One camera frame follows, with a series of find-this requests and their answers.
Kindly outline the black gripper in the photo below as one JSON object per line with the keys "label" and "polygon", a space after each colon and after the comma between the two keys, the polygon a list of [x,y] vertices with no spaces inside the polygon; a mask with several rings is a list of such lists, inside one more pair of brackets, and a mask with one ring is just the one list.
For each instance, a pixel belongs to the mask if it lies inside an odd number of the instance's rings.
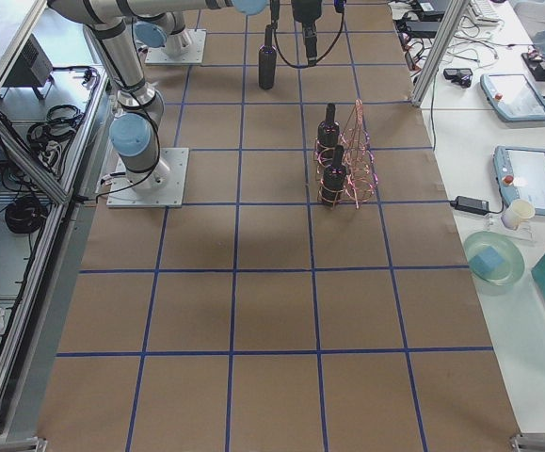
{"label": "black gripper", "polygon": [[317,31],[315,22],[322,16],[322,0],[292,0],[293,18],[302,25],[307,65],[317,65]]}

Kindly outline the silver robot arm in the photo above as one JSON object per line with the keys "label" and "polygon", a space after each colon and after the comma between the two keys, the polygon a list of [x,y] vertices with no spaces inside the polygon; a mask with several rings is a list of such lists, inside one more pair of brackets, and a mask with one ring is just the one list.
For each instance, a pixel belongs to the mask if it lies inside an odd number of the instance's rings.
{"label": "silver robot arm", "polygon": [[[261,69],[274,71],[276,69],[277,56],[281,54],[280,46],[272,41],[277,41],[277,25],[280,17],[279,1],[229,1],[239,12],[246,15],[260,13],[266,5],[270,6],[271,22],[265,29],[264,45],[259,49],[259,66]],[[307,65],[291,65],[294,69],[305,69],[316,66],[320,58],[317,54],[317,31],[315,22],[322,15],[321,1],[292,1],[292,13],[296,22],[302,25],[303,39],[306,47]],[[186,49],[183,38],[189,38],[185,34],[185,25],[180,14],[164,14],[162,19],[154,16],[140,18],[134,25],[136,36],[150,48],[165,48],[170,44],[172,56],[179,55]]]}
{"label": "silver robot arm", "polygon": [[48,7],[65,19],[81,24],[96,54],[117,89],[120,117],[109,127],[109,139],[125,166],[132,189],[159,187],[169,169],[161,156],[159,123],[165,108],[160,92],[145,79],[136,52],[137,19],[152,34],[139,39],[150,47],[164,47],[168,37],[184,32],[189,10],[235,8],[245,15],[264,10],[266,1],[49,1]]}

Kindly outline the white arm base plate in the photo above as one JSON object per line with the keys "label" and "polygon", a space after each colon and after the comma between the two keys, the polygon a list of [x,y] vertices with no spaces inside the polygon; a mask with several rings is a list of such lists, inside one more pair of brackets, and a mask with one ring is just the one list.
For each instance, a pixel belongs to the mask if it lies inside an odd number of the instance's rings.
{"label": "white arm base plate", "polygon": [[143,176],[130,172],[127,177],[126,167],[117,157],[115,171],[121,171],[123,175],[113,179],[112,194],[107,196],[106,205],[111,208],[181,207],[188,160],[188,148],[163,148],[153,174],[133,186]]}
{"label": "white arm base plate", "polygon": [[203,61],[206,35],[205,29],[185,28],[181,33],[170,35],[163,47],[150,47],[145,63],[159,66],[200,65]]}

